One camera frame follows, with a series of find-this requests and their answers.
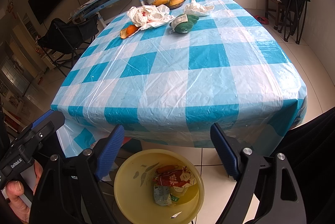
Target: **folded camping chair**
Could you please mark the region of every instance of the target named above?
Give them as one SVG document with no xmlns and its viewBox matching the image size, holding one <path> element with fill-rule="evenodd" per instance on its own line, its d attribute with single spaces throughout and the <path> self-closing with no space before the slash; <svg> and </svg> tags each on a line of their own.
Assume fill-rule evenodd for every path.
<svg viewBox="0 0 335 224">
<path fill-rule="evenodd" d="M 47 33 L 38 40 L 39 46 L 43 49 L 45 54 L 51 60 L 51 62 L 63 73 L 61 67 L 72 69 L 74 60 L 79 59 L 81 54 L 77 53 L 77 50 L 83 50 L 88 48 L 80 47 L 82 43 L 90 45 L 95 39 L 95 35 L 99 32 L 97 28 L 98 15 L 94 15 L 91 18 L 80 24 L 66 24 L 59 18 L 55 18 L 51 21 L 50 28 Z M 54 60 L 49 55 L 46 49 L 58 51 L 62 55 Z M 71 54 L 71 59 L 61 60 L 65 54 Z M 71 67 L 65 65 L 65 63 L 71 62 Z"/>
</svg>

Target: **human hand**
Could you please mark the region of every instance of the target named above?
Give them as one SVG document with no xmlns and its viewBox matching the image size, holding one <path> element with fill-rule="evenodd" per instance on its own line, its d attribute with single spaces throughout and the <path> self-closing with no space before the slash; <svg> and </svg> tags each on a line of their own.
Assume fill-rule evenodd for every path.
<svg viewBox="0 0 335 224">
<path fill-rule="evenodd" d="M 35 194 L 37 184 L 39 183 L 40 178 L 42 176 L 43 168 L 37 161 L 35 161 L 34 169 L 36 174 L 36 184 L 33 189 L 33 193 Z M 16 216 L 21 221 L 28 223 L 30 208 L 20 198 L 20 196 L 24 194 L 24 188 L 22 183 L 13 180 L 8 182 L 6 185 L 6 194 L 10 200 L 9 206 L 12 208 Z"/>
</svg>

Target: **desk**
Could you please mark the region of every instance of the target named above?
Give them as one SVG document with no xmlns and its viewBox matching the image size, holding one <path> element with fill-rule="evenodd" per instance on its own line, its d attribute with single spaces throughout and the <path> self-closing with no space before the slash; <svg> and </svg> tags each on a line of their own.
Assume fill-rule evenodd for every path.
<svg viewBox="0 0 335 224">
<path fill-rule="evenodd" d="M 99 15 L 99 21 L 101 22 L 101 24 L 103 25 L 103 27 L 106 27 L 106 23 L 109 23 L 111 20 L 108 19 L 106 21 L 103 20 L 103 18 L 101 17 L 99 11 L 112 5 L 115 2 L 118 2 L 120 0 L 95 0 L 92 3 L 86 5 L 85 7 L 83 7 L 82 9 L 80 9 L 79 11 L 77 11 L 72 17 L 71 20 L 81 17 L 83 19 L 90 17 L 91 15 L 97 13 Z"/>
<path fill-rule="evenodd" d="M 148 142 L 213 147 L 213 123 L 269 155 L 302 121 L 306 85 L 268 31 L 233 0 L 196 1 L 214 10 L 188 34 L 164 25 L 122 40 L 123 13 L 92 42 L 51 105 L 66 117 L 57 133 L 67 157 L 116 124 Z"/>
</svg>

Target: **green sponge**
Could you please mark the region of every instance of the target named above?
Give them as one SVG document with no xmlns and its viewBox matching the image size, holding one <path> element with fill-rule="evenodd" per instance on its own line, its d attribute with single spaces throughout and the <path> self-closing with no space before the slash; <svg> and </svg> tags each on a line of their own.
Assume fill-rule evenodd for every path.
<svg viewBox="0 0 335 224">
<path fill-rule="evenodd" d="M 193 26 L 198 22 L 199 16 L 187 14 L 187 20 L 188 20 L 187 22 L 183 22 L 183 23 L 178 24 L 175 27 L 175 32 L 189 33 L 191 31 L 191 29 L 193 28 Z"/>
</svg>

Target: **checkered tablecloth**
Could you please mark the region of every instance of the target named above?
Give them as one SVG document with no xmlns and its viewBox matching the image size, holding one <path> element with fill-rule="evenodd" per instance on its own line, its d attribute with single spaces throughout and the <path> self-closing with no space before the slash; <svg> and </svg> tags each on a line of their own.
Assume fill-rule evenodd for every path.
<svg viewBox="0 0 335 224">
<path fill-rule="evenodd" d="M 213 147 L 215 122 L 266 155 L 302 120 L 306 86 L 266 29 L 233 0 L 196 1 L 215 9 L 188 34 L 164 25 L 122 40 L 123 13 L 93 41 L 52 103 L 66 117 L 57 132 L 66 156 L 116 124 L 136 139 Z"/>
</svg>

